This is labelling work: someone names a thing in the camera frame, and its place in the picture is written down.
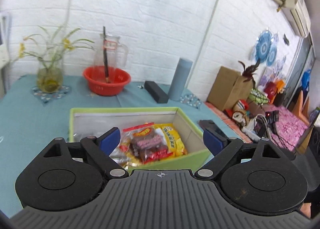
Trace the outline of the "white power strip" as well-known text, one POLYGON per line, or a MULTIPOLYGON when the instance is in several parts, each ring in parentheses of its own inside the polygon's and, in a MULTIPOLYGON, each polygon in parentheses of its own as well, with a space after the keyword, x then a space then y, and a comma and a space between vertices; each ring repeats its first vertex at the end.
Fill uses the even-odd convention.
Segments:
POLYGON ((254 142, 259 142, 260 139, 261 139, 261 137, 259 137, 258 135, 256 135, 255 132, 247 129, 246 127, 243 127, 243 128, 241 129, 241 131, 242 131, 245 135, 247 135, 247 136, 248 136, 252 141, 254 141, 254 142))

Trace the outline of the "green cardboard snack box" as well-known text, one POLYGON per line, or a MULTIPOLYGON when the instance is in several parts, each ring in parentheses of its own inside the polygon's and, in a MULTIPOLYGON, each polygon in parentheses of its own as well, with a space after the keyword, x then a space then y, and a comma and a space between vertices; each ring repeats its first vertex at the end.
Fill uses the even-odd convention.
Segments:
POLYGON ((190 169, 195 172, 210 155, 203 143, 203 132, 178 107, 72 108, 69 116, 69 140, 76 142, 91 135, 99 137, 113 127, 122 130, 148 122, 173 124, 188 154, 141 165, 138 169, 190 169))

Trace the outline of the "teal tablecloth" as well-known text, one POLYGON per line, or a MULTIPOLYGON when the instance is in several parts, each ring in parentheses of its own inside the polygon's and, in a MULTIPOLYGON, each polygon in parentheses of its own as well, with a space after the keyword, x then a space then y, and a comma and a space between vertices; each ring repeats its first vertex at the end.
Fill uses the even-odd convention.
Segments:
POLYGON ((66 76, 71 92, 61 99, 43 104, 31 90, 36 78, 19 78, 1 100, 1 211, 12 217, 22 209, 15 192, 15 181, 22 170, 52 139, 69 140, 72 108, 159 107, 142 89, 141 82, 130 82, 117 96, 91 93, 80 76, 66 76))

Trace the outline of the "doll figurine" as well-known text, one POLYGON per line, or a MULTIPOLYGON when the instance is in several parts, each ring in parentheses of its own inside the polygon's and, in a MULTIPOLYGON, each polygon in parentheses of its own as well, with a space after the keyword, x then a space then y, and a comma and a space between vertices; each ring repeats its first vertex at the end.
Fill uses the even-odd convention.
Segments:
POLYGON ((249 124, 249 105, 245 100, 238 100, 232 108, 232 120, 240 127, 245 127, 249 124))

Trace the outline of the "smartphone with pink case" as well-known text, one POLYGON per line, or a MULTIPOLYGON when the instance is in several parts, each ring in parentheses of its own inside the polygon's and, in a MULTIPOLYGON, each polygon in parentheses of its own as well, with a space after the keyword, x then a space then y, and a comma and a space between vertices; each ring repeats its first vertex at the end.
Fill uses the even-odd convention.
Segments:
POLYGON ((217 126, 213 120, 200 120, 198 121, 199 126, 203 130, 208 130, 212 135, 217 137, 221 141, 228 139, 227 135, 217 126))

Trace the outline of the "red strawberry snack bag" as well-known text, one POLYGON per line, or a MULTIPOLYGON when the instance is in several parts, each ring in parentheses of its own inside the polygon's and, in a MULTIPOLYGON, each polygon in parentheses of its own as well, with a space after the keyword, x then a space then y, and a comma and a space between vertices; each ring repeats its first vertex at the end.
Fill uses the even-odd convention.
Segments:
POLYGON ((175 156, 153 122, 123 129, 118 148, 136 166, 175 156))

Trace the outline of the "yellow snack bag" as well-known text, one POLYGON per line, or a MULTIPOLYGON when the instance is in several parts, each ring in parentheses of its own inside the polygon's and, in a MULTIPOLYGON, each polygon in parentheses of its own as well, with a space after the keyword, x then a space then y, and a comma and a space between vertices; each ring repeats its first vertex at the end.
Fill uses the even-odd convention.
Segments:
POLYGON ((155 129, 160 132, 165 141, 167 147, 173 157, 187 155, 188 151, 181 139, 180 134, 172 123, 155 124, 155 129))

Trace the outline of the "brown cardboard box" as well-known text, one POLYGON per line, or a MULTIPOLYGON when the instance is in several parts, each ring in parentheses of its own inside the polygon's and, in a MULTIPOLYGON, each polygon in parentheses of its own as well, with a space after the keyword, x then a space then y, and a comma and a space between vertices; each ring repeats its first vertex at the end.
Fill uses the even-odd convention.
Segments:
POLYGON ((207 102, 220 111, 231 109, 239 100, 247 100, 252 88, 253 81, 248 81, 240 72, 220 67, 207 102))

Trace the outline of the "red plastic basin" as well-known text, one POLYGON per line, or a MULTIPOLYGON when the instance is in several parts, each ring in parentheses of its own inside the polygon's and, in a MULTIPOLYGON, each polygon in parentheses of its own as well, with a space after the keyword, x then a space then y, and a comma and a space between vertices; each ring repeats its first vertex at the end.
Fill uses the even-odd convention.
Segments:
POLYGON ((104 66, 87 67, 83 71, 89 90, 101 96, 118 95, 131 82, 131 76, 125 70, 108 67, 108 74, 107 78, 104 66))

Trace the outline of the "black rectangular case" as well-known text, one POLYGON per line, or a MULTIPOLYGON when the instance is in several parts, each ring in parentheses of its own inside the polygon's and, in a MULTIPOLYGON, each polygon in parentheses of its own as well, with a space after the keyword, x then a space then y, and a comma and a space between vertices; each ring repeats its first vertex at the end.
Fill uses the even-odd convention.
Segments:
POLYGON ((154 81, 145 81, 144 88, 158 104, 168 103, 168 95, 154 81))

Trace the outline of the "blue paper fan decoration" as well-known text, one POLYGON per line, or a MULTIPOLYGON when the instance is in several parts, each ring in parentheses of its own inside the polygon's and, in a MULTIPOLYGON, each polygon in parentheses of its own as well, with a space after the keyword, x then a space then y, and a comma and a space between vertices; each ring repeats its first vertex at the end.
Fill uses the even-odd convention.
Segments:
POLYGON ((278 42, 279 36, 277 33, 273 34, 268 29, 262 31, 254 46, 254 59, 271 67, 277 59, 278 42))

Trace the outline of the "glass vase with flowers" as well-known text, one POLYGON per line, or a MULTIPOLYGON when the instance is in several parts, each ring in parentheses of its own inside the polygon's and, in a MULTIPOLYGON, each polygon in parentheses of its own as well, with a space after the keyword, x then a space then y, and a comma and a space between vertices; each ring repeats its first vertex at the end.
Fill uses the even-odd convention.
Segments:
POLYGON ((73 36, 80 31, 75 28, 68 33, 65 26, 59 26, 56 30, 49 31, 40 26, 40 31, 25 36, 19 44, 17 59, 25 57, 35 58, 38 63, 37 87, 45 93, 57 92, 63 83, 64 57, 78 49, 93 50, 94 41, 73 36))

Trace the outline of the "clear glass pitcher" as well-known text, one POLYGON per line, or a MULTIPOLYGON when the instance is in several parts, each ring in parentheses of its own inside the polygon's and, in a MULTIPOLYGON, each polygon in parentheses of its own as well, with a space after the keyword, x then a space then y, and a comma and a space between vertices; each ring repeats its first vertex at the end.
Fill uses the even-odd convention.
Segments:
POLYGON ((120 36, 100 34, 97 43, 93 66, 104 65, 104 50, 106 50, 109 67, 125 69, 129 48, 120 42, 120 36))

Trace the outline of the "grey-blue thermos bottle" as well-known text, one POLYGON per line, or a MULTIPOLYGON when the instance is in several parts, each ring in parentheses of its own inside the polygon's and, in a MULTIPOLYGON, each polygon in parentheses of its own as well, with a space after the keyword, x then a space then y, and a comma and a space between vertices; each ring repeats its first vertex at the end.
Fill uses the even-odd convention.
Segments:
POLYGON ((188 79, 193 61, 189 59, 180 58, 172 79, 168 97, 173 101, 178 101, 184 90, 185 83, 188 79))

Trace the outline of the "white air conditioner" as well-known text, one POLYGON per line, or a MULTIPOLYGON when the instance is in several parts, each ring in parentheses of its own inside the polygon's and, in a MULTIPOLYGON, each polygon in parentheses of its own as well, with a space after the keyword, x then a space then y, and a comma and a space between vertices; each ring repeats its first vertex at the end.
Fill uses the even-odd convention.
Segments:
POLYGON ((282 10, 295 34, 306 38, 310 34, 311 20, 304 0, 282 0, 282 10))

